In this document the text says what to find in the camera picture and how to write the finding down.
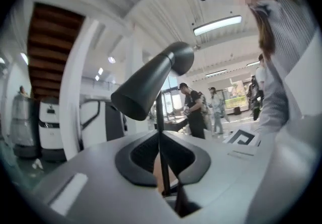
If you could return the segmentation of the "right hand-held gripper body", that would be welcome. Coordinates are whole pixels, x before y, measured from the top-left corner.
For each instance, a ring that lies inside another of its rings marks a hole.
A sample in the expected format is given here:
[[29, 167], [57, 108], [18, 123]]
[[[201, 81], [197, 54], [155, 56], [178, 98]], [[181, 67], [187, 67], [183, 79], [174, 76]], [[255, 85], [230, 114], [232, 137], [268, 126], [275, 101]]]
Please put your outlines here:
[[233, 131], [224, 141], [226, 144], [239, 144], [247, 146], [259, 146], [261, 139], [250, 130], [237, 129]]

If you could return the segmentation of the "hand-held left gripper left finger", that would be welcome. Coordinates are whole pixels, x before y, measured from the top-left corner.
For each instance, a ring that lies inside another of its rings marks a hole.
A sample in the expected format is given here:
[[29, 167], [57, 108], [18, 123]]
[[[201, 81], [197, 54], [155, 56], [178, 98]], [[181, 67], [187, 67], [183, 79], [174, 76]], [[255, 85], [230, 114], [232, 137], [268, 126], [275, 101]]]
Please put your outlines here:
[[180, 223], [156, 188], [152, 173], [130, 152], [157, 142], [150, 131], [94, 145], [48, 174], [35, 189], [46, 223]]

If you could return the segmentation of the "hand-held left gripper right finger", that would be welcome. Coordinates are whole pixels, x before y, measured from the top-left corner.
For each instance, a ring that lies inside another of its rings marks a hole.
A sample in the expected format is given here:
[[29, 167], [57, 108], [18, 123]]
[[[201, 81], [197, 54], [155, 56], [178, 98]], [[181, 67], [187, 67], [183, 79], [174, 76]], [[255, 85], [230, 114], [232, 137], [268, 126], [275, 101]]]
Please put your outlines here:
[[160, 207], [162, 223], [249, 223], [251, 203], [267, 170], [275, 134], [259, 146], [162, 133], [164, 157], [179, 170], [175, 209]]

